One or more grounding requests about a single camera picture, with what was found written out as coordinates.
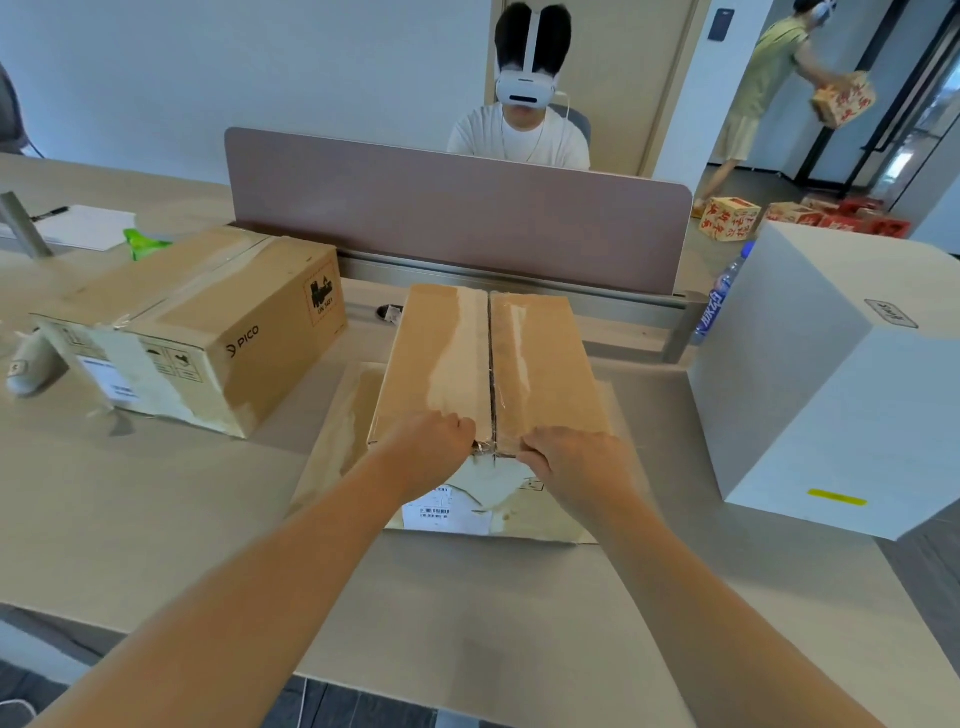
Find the necklace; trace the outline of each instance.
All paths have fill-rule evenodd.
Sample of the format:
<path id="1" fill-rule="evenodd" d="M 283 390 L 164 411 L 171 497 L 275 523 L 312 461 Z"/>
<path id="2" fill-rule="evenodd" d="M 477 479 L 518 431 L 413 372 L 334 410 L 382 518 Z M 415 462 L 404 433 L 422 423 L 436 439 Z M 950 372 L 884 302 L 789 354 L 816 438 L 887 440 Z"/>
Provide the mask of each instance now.
<path id="1" fill-rule="evenodd" d="M 504 117 L 504 113 L 503 113 L 503 108 L 501 107 L 500 108 L 500 146 L 503 147 L 503 158 L 505 161 L 516 161 L 515 159 L 510 159 L 510 157 L 507 155 L 507 133 L 504 128 L 504 124 L 506 122 L 504 121 L 503 117 Z M 546 116 L 543 116 L 543 121 L 540 123 L 540 135 L 537 137 L 537 143 L 534 144 L 534 148 L 530 151 L 530 154 L 527 155 L 527 159 L 523 161 L 524 164 L 526 164 L 532 158 L 534 158 L 534 154 L 536 153 L 538 147 L 540 146 L 540 141 L 543 139 L 543 129 L 545 127 L 546 127 Z"/>

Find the black hair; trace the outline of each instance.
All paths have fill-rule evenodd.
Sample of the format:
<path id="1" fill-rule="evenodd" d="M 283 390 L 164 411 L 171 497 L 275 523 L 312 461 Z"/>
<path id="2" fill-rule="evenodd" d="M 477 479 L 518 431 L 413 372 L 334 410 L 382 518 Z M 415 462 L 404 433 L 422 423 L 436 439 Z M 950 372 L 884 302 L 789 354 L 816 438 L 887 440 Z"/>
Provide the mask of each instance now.
<path id="1" fill-rule="evenodd" d="M 496 21 L 493 43 L 502 70 L 508 64 L 523 67 L 527 50 L 527 34 L 533 11 L 526 3 L 509 6 Z M 540 28 L 537 32 L 537 50 L 534 54 L 534 71 L 556 76 L 564 66 L 566 54 L 573 38 L 573 21 L 570 11 L 563 5 L 551 5 L 540 12 Z"/>
<path id="2" fill-rule="evenodd" d="M 793 12 L 795 12 L 797 15 L 803 15 L 812 11 L 823 1 L 824 0 L 796 0 L 796 2 L 793 4 Z"/>

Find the left hand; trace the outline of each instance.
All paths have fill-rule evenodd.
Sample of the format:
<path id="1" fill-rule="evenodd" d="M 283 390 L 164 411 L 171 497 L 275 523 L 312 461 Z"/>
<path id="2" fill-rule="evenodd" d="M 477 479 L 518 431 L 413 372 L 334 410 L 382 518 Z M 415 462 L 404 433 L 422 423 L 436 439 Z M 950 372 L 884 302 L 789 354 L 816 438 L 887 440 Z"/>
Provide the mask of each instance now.
<path id="1" fill-rule="evenodd" d="M 357 463 L 375 467 L 396 489 L 397 507 L 439 488 L 460 470 L 473 450 L 476 423 L 470 418 L 422 412 L 396 425 Z"/>

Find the plastic bottle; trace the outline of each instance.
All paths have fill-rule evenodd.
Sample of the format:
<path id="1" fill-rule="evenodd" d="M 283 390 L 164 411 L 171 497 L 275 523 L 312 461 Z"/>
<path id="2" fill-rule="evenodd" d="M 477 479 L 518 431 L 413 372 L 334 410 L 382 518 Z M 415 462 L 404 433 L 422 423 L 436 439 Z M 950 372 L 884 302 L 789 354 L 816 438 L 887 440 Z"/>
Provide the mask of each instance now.
<path id="1" fill-rule="evenodd" d="M 707 310 L 704 311 L 704 318 L 700 320 L 700 323 L 697 324 L 693 332 L 694 344 L 699 344 L 707 338 L 707 333 L 713 327 L 713 324 L 716 323 L 717 316 L 720 315 L 720 308 L 723 306 L 723 301 L 727 299 L 727 294 L 730 293 L 733 282 L 736 280 L 736 277 L 740 275 L 743 263 L 750 257 L 750 252 L 754 249 L 754 243 L 755 241 L 751 240 L 744 245 L 743 250 L 740 251 L 740 257 L 724 268 L 724 272 L 720 274 L 717 282 L 713 284 L 713 290 L 710 291 L 707 302 Z"/>

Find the pen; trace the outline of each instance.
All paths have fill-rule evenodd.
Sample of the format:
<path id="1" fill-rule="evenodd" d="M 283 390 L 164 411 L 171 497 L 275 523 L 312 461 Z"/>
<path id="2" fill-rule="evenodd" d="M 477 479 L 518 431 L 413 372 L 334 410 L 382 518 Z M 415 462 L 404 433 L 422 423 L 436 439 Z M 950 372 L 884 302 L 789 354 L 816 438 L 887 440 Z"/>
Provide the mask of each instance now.
<path id="1" fill-rule="evenodd" d="M 44 212 L 42 215 L 37 217 L 30 218 L 31 221 L 38 223 L 40 220 L 46 220 L 48 217 L 56 217 L 57 215 L 63 215 L 64 212 L 67 212 L 69 207 L 58 207 L 57 209 L 52 209 L 49 212 Z"/>

